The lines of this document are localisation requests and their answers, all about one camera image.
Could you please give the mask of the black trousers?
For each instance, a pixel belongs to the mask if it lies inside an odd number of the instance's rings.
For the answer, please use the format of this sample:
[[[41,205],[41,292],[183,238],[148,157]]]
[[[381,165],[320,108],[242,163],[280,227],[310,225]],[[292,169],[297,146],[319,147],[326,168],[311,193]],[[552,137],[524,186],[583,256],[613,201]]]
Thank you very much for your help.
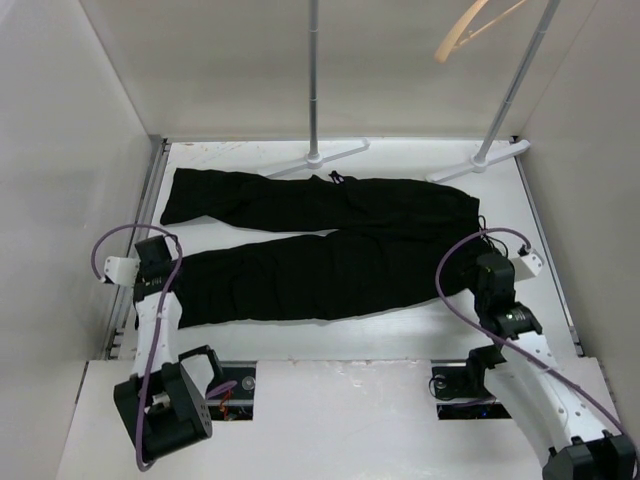
[[[162,225],[209,217],[275,234],[186,256],[179,325],[338,320],[457,294],[491,252],[479,208],[461,190],[412,179],[179,169]]]

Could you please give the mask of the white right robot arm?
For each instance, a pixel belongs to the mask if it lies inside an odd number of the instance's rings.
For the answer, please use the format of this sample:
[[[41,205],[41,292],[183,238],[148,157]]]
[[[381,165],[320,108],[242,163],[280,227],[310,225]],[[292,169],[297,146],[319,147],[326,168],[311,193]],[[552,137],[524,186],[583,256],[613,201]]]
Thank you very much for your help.
[[[611,432],[587,400],[561,381],[532,311],[518,302],[515,268],[499,254],[476,261],[470,290],[492,345],[470,352],[464,384],[491,394],[533,447],[545,479],[631,479],[639,472],[631,439]]]

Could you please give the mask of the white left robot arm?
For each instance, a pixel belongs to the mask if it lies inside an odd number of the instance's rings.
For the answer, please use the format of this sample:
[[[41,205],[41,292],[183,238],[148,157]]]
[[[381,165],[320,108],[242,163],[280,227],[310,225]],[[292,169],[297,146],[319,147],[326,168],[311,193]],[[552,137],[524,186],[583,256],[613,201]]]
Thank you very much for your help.
[[[204,345],[180,354],[174,345],[183,308],[173,283],[181,270],[167,239],[136,244],[133,307],[138,340],[129,378],[114,387],[116,409],[145,472],[155,461],[209,439],[213,426],[207,399],[224,387],[218,358]]]

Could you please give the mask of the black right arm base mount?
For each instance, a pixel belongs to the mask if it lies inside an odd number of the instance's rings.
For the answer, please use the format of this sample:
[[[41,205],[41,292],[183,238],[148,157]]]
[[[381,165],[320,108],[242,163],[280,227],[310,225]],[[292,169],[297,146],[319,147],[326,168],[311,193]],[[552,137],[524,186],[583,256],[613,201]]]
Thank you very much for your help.
[[[511,415],[484,387],[477,385],[460,363],[436,363],[431,367],[429,392],[441,421],[506,420]]]

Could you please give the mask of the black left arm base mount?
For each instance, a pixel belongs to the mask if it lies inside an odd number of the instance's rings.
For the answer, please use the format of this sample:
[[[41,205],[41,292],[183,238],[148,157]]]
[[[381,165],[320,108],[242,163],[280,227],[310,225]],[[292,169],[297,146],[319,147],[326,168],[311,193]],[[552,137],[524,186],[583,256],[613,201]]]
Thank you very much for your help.
[[[223,376],[209,386],[210,393],[224,381],[235,381],[236,385],[227,392],[221,392],[207,399],[213,421],[251,421],[254,413],[257,363],[229,361],[222,363]]]

